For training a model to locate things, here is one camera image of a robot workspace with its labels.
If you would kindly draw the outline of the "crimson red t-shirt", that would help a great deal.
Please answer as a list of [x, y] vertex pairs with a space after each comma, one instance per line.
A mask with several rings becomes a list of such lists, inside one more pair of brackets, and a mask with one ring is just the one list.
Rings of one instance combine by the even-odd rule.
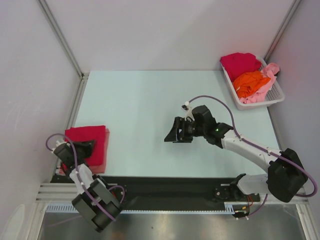
[[104, 162], [106, 126], [81, 126], [71, 127], [64, 131], [64, 134], [73, 142], [87, 142], [94, 140], [93, 152], [85, 160], [88, 165], [100, 166]]

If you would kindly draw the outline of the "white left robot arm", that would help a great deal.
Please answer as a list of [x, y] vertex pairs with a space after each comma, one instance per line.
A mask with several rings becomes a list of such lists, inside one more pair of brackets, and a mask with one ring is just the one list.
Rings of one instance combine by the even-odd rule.
[[95, 141], [57, 141], [53, 154], [61, 160], [63, 173], [77, 188], [72, 206], [98, 233], [101, 233], [121, 213], [121, 200], [113, 193], [115, 186], [92, 173], [86, 159], [93, 154]]

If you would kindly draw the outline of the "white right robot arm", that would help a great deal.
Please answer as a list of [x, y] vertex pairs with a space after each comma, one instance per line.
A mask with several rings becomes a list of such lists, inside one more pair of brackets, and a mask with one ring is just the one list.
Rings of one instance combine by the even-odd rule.
[[234, 152], [260, 167], [264, 173], [240, 174], [232, 182], [231, 196], [242, 201], [249, 194], [271, 194], [288, 203], [309, 179], [295, 151], [285, 151], [251, 143], [236, 133], [235, 127], [217, 122], [205, 105], [195, 108], [183, 105], [185, 117], [174, 118], [165, 142], [191, 143], [203, 137], [209, 144]]

